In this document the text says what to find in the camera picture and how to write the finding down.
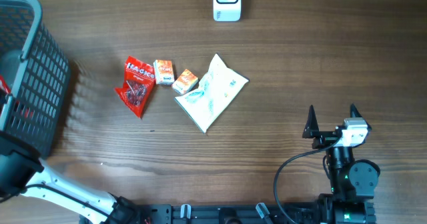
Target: white arm segment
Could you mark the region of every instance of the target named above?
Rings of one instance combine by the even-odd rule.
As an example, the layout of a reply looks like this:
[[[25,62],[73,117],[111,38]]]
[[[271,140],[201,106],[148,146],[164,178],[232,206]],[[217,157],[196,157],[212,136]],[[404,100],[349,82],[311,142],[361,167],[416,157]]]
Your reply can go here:
[[[68,179],[62,174],[54,171],[44,160],[40,159],[40,162],[45,169],[41,173],[34,174],[34,176],[27,183],[27,186],[44,183],[46,186],[62,191],[80,201],[83,201],[84,203],[88,203],[108,215],[113,211],[113,204],[115,203],[115,199],[112,195],[105,191],[98,191],[89,187],[85,187],[84,185]],[[46,201],[60,205],[86,217],[93,224],[99,224],[100,222],[107,219],[105,215],[102,215],[90,209],[89,207],[85,207],[76,201],[73,201],[45,188],[29,188],[22,195],[26,197],[44,199]]]

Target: gray plastic basket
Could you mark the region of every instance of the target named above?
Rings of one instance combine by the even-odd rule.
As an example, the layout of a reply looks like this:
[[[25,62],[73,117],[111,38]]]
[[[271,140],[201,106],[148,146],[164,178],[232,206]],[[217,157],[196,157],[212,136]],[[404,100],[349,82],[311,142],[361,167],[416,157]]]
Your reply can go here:
[[[71,70],[41,22],[38,0],[0,0],[0,74],[11,88],[0,131],[50,152]]]

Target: white device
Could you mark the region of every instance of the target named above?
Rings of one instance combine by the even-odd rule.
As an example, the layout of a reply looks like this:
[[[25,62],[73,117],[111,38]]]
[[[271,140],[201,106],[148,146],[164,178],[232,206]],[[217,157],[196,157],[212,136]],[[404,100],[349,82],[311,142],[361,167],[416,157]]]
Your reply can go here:
[[[215,21],[239,21],[241,13],[242,0],[213,0]]]
[[[336,147],[357,147],[363,144],[368,136],[368,124],[362,117],[351,117],[344,119],[346,129],[343,129],[341,139],[335,144]]]

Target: white electronic device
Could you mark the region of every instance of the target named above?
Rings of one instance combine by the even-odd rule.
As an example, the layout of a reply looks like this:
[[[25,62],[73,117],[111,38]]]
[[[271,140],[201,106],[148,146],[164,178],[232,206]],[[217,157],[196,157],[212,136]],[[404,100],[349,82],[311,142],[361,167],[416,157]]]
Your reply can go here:
[[[215,21],[239,21],[241,13],[242,0],[213,0]]]

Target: haribo bag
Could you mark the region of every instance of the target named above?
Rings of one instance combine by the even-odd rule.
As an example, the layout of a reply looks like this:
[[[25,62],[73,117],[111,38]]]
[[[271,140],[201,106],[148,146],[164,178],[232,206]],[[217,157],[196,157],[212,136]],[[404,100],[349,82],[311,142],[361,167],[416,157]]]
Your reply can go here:
[[[123,87],[116,87],[115,91],[120,99],[131,109],[137,117],[142,111],[155,84],[154,68],[135,57],[129,56],[125,62],[125,80]]]

